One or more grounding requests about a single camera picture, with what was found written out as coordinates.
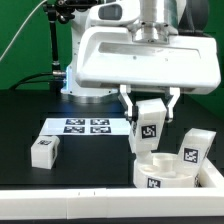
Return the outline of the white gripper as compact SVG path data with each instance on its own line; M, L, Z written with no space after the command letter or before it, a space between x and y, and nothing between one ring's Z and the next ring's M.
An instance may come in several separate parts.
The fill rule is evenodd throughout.
M77 83L82 87L119 87L128 121L136 122L138 107L129 93L163 92L166 122L174 118L180 90L208 94L221 82L216 41L206 37L172 36L167 44L136 43L127 29L92 27L81 38Z

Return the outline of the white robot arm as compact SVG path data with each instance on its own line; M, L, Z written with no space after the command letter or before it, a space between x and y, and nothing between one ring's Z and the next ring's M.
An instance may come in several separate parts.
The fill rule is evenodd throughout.
M208 94L220 84L216 41L178 34L176 0L115 0L76 23L67 88L98 96L117 89L129 120L140 116L132 91L167 94L171 117L180 94Z

